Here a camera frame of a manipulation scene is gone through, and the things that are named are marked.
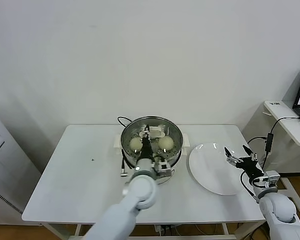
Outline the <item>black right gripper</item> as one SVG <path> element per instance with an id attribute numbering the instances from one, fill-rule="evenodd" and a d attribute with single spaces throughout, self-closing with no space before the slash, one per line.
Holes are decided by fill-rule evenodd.
<path id="1" fill-rule="evenodd" d="M 259 178 L 264 175 L 263 171 L 257 167 L 258 156 L 248 146 L 242 146 L 244 151 L 249 155 L 248 157 L 235 157 L 231 152 L 224 147 L 226 161 L 232 166 L 243 169 L 249 178 Z"/>

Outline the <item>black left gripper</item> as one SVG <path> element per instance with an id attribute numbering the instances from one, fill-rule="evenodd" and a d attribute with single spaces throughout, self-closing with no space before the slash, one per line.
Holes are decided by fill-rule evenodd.
<path id="1" fill-rule="evenodd" d="M 140 150 L 139 160 L 141 159 L 150 159 L 153 160 L 153 149 L 151 146 L 151 129 L 147 124 L 142 133 L 142 147 Z"/>

